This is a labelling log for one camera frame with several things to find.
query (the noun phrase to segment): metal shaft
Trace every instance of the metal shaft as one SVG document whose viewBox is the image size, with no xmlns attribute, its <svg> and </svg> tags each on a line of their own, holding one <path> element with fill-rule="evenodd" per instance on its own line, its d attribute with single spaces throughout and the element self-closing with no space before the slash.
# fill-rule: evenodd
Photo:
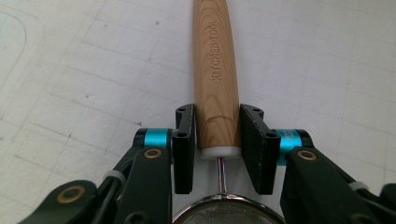
<svg viewBox="0 0 396 224">
<path fill-rule="evenodd" d="M 218 158 L 219 193 L 227 194 L 224 158 Z"/>
</svg>

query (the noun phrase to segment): brass screw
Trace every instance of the brass screw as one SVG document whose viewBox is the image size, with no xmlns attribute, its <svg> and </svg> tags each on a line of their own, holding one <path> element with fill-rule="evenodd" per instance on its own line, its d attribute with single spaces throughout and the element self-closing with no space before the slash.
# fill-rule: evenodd
<svg viewBox="0 0 396 224">
<path fill-rule="evenodd" d="M 81 185 L 75 185 L 62 190 L 58 195 L 58 203 L 72 203 L 84 195 L 85 189 Z"/>
<path fill-rule="evenodd" d="M 152 148 L 145 152 L 145 157 L 148 159 L 156 159 L 159 158 L 163 154 L 159 149 Z"/>
<path fill-rule="evenodd" d="M 317 159 L 317 155 L 307 150 L 298 151 L 297 155 L 306 161 L 314 161 Z"/>
</svg>

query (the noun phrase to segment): white plastic band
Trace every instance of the white plastic band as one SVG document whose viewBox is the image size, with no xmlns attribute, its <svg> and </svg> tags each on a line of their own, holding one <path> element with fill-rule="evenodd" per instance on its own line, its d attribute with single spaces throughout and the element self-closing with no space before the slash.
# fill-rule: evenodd
<svg viewBox="0 0 396 224">
<path fill-rule="evenodd" d="M 239 158 L 241 155 L 241 147 L 205 147 L 201 149 L 201 158 L 205 160 Z"/>
<path fill-rule="evenodd" d="M 109 176 L 117 178 L 121 182 L 122 188 L 125 186 L 126 178 L 125 178 L 125 175 L 123 175 L 120 171 L 111 170 L 105 174 L 103 179 L 106 179 Z"/>
<path fill-rule="evenodd" d="M 367 185 L 365 185 L 363 182 L 359 182 L 359 181 L 352 182 L 352 183 L 350 183 L 348 185 L 352 188 L 352 190 L 358 190 L 358 189 L 367 189 L 367 190 L 369 190 L 369 187 Z"/>
</svg>

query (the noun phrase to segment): wooden tool handle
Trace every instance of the wooden tool handle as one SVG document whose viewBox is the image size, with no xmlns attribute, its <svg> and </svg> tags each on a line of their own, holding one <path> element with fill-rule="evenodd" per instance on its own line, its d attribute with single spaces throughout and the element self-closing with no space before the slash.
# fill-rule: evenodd
<svg viewBox="0 0 396 224">
<path fill-rule="evenodd" d="M 233 35 L 225 0 L 194 0 L 193 59 L 198 148 L 240 147 Z M 228 156 L 223 154 L 213 157 Z"/>
</svg>

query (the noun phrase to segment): cutting mat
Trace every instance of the cutting mat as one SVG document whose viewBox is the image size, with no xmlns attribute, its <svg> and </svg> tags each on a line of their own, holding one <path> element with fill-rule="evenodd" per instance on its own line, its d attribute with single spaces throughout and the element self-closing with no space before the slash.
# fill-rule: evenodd
<svg viewBox="0 0 396 224">
<path fill-rule="evenodd" d="M 229 0 L 240 102 L 271 128 L 300 128 L 373 193 L 396 182 L 396 2 Z M 0 0 L 0 223 L 29 215 L 57 186 L 96 184 L 141 127 L 173 128 L 193 102 L 192 1 Z M 240 160 L 228 189 L 258 196 Z M 195 159 L 191 195 L 217 192 Z"/>
</svg>

